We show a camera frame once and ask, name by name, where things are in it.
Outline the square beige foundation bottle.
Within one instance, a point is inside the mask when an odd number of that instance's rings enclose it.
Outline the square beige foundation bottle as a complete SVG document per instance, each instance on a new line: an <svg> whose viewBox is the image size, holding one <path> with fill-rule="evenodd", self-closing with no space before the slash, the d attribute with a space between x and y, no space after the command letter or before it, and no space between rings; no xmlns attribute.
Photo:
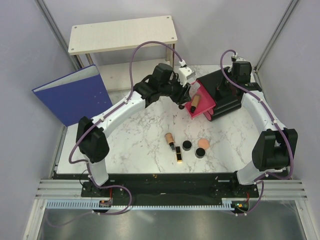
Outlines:
<svg viewBox="0 0 320 240"><path fill-rule="evenodd" d="M194 113L200 103L200 100L201 100L201 96L199 94L195 94L194 97L193 97L193 100L191 102L191 105L190 105L190 112L191 113Z"/></svg>

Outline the pink top drawer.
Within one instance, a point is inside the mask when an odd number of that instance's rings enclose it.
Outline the pink top drawer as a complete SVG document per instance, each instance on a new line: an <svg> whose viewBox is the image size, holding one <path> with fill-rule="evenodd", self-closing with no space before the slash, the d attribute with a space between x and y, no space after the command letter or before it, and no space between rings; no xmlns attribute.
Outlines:
<svg viewBox="0 0 320 240"><path fill-rule="evenodd" d="M191 113L190 107L195 95L200 95L201 99L195 112ZM205 87L198 80L192 83L190 88L190 96L191 96L191 101L187 102L184 106L191 119L194 119L200 116L201 114L204 114L209 109L214 109L214 107L216 106L216 102L214 101L214 99L211 97L211 95L207 92Z"/></svg>

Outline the round beige cream bottle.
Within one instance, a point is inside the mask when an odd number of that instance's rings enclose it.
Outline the round beige cream bottle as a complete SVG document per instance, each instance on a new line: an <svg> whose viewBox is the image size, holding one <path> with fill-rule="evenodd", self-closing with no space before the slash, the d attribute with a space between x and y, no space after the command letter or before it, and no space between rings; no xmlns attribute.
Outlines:
<svg viewBox="0 0 320 240"><path fill-rule="evenodd" d="M175 147L175 140L174 140L174 137L172 135L172 133L168 132L165 134L165 140L167 142L167 144L169 145L170 149L172 151L175 151L176 150L176 147Z"/></svg>

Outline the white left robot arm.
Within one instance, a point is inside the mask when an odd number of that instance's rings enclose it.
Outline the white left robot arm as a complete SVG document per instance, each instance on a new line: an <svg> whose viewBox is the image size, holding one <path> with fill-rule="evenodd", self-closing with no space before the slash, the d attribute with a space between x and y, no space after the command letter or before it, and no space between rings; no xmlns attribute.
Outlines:
<svg viewBox="0 0 320 240"><path fill-rule="evenodd" d="M162 85L153 85L152 81L141 81L134 85L122 101L93 119L83 117L78 122L76 147L85 155L88 172L93 182L92 191L99 197L110 191L107 182L109 175L106 168L106 157L110 151L107 138L125 120L144 110L160 97L170 97L177 105L191 101L191 85L182 85L178 80Z"/></svg>

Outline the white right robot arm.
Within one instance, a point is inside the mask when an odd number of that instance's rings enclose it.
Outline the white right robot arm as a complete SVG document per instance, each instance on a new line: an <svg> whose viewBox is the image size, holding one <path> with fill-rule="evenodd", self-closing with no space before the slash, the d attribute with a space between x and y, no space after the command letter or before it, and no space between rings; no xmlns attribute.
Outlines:
<svg viewBox="0 0 320 240"><path fill-rule="evenodd" d="M242 196L247 191L247 185L257 184L269 176L290 179L298 141L297 131L287 128L274 115L259 84L250 80L247 75L245 82L237 83L225 69L216 71L214 77L215 97L222 97L224 101L229 98L239 101L259 132L251 161L236 172L237 179L229 184L229 191L235 197Z"/></svg>

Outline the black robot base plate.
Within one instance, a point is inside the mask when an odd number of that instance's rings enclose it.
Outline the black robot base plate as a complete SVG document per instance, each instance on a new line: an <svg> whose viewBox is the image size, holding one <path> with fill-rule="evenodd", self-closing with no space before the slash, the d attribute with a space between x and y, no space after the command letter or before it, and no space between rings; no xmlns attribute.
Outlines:
<svg viewBox="0 0 320 240"><path fill-rule="evenodd" d="M254 184L241 185L235 173L110 174L103 188L84 182L82 197L112 198L117 204L221 204L223 198L258 198Z"/></svg>

